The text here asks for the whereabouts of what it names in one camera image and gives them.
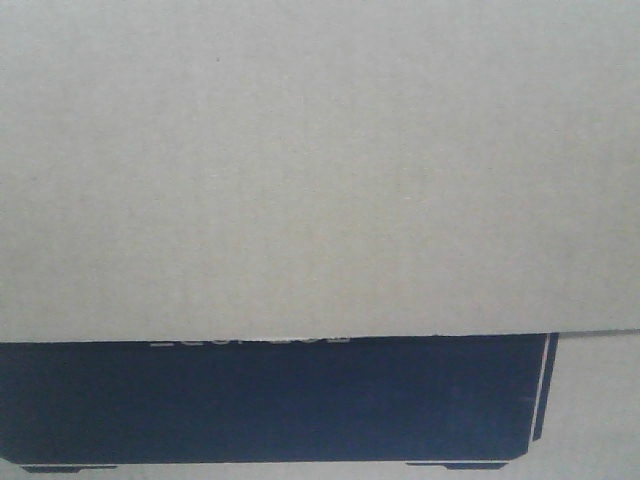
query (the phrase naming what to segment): cardboard flap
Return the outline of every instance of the cardboard flap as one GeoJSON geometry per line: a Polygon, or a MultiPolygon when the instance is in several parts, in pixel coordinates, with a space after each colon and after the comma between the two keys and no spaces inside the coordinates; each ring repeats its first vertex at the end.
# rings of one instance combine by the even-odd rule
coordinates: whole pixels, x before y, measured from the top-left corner
{"type": "Polygon", "coordinates": [[[0,340],[640,327],[632,5],[5,9],[0,340]]]}

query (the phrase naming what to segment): gray cardboard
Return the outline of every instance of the gray cardboard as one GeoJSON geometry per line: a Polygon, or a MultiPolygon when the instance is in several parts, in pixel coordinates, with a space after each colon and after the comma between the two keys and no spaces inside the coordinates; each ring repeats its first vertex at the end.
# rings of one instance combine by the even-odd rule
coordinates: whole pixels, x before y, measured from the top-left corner
{"type": "Polygon", "coordinates": [[[640,326],[635,1],[0,21],[2,341],[640,326]]]}

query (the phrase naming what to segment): white line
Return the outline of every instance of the white line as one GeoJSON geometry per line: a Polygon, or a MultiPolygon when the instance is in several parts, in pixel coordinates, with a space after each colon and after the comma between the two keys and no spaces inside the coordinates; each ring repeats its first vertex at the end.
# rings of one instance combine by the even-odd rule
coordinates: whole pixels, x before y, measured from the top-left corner
{"type": "Polygon", "coordinates": [[[529,432],[529,445],[533,442],[533,434],[536,429],[536,420],[538,418],[538,408],[540,406],[540,396],[542,394],[542,384],[544,383],[544,372],[547,368],[547,355],[549,354],[549,340],[551,334],[547,333],[547,340],[544,343],[542,352],[542,365],[540,366],[540,376],[538,377],[538,390],[536,392],[536,404],[533,407],[533,419],[531,420],[531,431],[529,432]]]}

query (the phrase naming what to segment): dark panel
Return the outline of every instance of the dark panel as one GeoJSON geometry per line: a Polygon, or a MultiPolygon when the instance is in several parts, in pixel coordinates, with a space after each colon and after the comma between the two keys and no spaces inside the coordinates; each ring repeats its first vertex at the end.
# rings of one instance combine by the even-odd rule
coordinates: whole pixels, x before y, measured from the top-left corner
{"type": "Polygon", "coordinates": [[[508,460],[528,448],[546,338],[3,344],[0,452],[46,465],[508,460]]]}

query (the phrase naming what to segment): cardboard surface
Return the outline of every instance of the cardboard surface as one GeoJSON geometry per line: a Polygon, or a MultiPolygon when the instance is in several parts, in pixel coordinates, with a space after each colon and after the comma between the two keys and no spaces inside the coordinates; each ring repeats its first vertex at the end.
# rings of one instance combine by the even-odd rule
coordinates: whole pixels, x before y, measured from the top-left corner
{"type": "Polygon", "coordinates": [[[30,475],[4,461],[3,480],[22,479],[435,479],[635,480],[640,475],[640,335],[561,335],[542,438],[499,471],[447,471],[402,462],[123,466],[77,475],[30,475]]]}
{"type": "Polygon", "coordinates": [[[635,1],[2,10],[2,341],[640,326],[635,1]]]}

